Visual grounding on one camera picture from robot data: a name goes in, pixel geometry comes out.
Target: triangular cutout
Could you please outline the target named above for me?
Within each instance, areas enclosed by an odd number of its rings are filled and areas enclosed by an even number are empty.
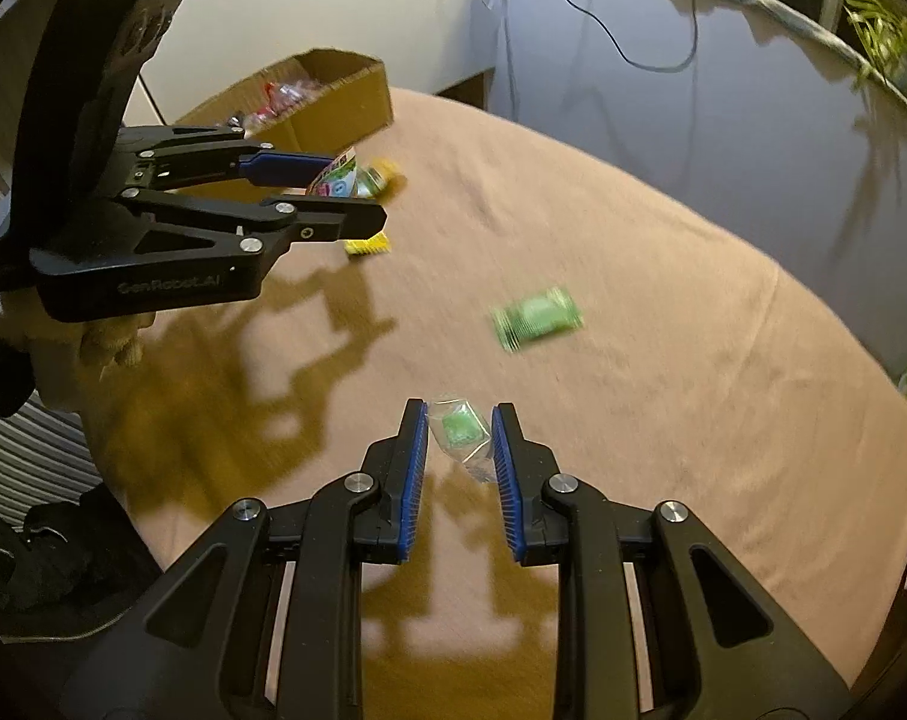
[[[200,643],[226,565],[226,547],[220,545],[206,553],[162,603],[149,614],[146,631],[181,647]]]
[[[735,647],[769,634],[772,626],[767,615],[717,562],[712,552],[695,547],[690,550],[690,560],[700,579],[717,644]]]

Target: black cable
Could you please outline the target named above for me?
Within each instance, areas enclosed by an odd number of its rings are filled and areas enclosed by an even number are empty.
[[[658,65],[644,65],[640,62],[634,62],[634,60],[623,53],[623,49],[620,47],[620,43],[616,42],[616,38],[613,37],[613,32],[610,32],[610,29],[607,28],[607,25],[605,25],[605,23],[603,23],[603,20],[599,19],[594,13],[591,13],[591,11],[589,11],[585,7],[581,7],[580,5],[576,4],[576,2],[572,0],[566,1],[567,4],[574,10],[579,10],[585,16],[589,16],[589,18],[593,19],[600,25],[603,31],[607,33],[607,37],[610,38],[610,42],[613,43],[613,47],[616,49],[619,55],[623,57],[623,61],[631,67],[635,67],[639,70],[645,70],[649,73],[680,73],[681,71],[687,69],[688,66],[690,66],[690,62],[692,62],[693,57],[696,56],[697,47],[700,45],[700,25],[697,22],[696,18],[696,0],[690,0],[690,14],[692,14],[693,17],[693,45],[690,47],[690,53],[687,55],[687,58],[684,59],[684,61],[679,65],[666,65],[662,67]]]

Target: white cabinet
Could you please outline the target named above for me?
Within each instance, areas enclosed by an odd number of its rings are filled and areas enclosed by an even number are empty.
[[[171,121],[260,67],[330,46],[434,93],[493,66],[497,27],[480,0],[185,0],[143,79]],[[133,106],[148,111],[141,94]]]

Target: potted plant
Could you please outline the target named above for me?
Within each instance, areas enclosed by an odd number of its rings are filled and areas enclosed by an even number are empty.
[[[847,0],[847,20],[853,26],[870,64],[907,98],[907,16],[880,0]],[[867,66],[857,84],[870,74]]]

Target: green candy wrapper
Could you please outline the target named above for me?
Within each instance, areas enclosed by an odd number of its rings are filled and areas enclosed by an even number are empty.
[[[562,287],[542,295],[517,300],[506,308],[493,311],[493,327],[500,346],[508,352],[519,351],[524,344],[552,333],[583,327],[583,317]]]

